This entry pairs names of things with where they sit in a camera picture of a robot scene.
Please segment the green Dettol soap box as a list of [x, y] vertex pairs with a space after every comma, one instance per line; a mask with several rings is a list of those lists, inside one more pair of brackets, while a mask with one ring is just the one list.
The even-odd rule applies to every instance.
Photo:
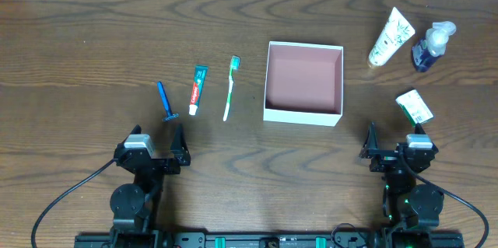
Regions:
[[416, 89], [398, 96], [395, 101], [413, 127], [417, 124], [425, 124], [434, 118], [434, 115]]

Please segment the blue foam soap bottle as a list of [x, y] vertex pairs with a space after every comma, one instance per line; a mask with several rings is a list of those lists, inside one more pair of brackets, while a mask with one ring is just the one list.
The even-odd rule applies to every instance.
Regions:
[[449, 37], [457, 30], [453, 22], [433, 23], [424, 38], [412, 47], [412, 63], [417, 72], [427, 72], [446, 51]]

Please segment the Colgate toothpaste tube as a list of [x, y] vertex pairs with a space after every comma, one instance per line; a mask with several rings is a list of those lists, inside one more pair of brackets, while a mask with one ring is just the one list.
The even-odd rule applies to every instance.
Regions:
[[194, 83], [191, 91], [191, 98], [189, 103], [189, 114], [191, 116], [196, 115], [201, 95], [202, 89], [205, 82], [205, 77], [207, 75], [209, 68], [205, 65], [196, 65], [195, 66], [195, 75], [194, 75]]

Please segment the white Pantene tube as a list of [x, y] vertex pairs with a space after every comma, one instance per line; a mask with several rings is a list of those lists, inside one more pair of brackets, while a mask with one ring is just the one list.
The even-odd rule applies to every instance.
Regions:
[[416, 33], [410, 22], [394, 7], [368, 56], [370, 67], [385, 65], [396, 51]]

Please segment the green white toothbrush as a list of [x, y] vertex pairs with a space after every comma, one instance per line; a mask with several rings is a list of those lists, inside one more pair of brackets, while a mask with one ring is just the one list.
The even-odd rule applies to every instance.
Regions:
[[231, 61], [230, 61], [229, 87], [228, 87], [228, 92], [227, 92], [225, 110], [224, 110], [224, 114], [223, 114], [223, 121], [226, 121], [228, 116], [229, 116], [231, 96], [232, 96], [233, 85], [234, 85], [233, 72], [237, 71], [239, 67], [240, 67], [240, 57], [238, 57], [236, 55], [232, 56]]

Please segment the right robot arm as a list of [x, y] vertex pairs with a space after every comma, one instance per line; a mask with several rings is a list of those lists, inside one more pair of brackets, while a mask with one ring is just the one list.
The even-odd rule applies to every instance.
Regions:
[[383, 214], [390, 223], [369, 238], [370, 247], [416, 247], [430, 244], [429, 231], [439, 225], [444, 195], [434, 186], [418, 184], [416, 175], [430, 167], [438, 148], [417, 124], [394, 150], [377, 142], [375, 124], [367, 130], [359, 153], [370, 171], [383, 174]]

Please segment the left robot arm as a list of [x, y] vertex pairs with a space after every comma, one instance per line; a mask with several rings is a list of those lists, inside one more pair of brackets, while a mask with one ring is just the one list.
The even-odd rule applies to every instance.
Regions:
[[135, 126], [114, 151], [116, 164], [134, 175], [132, 183], [119, 186], [111, 195], [114, 213], [112, 247], [172, 247], [172, 236], [154, 229], [166, 175], [181, 172], [191, 164], [182, 125], [177, 125], [170, 151], [172, 158], [153, 158], [153, 140]]

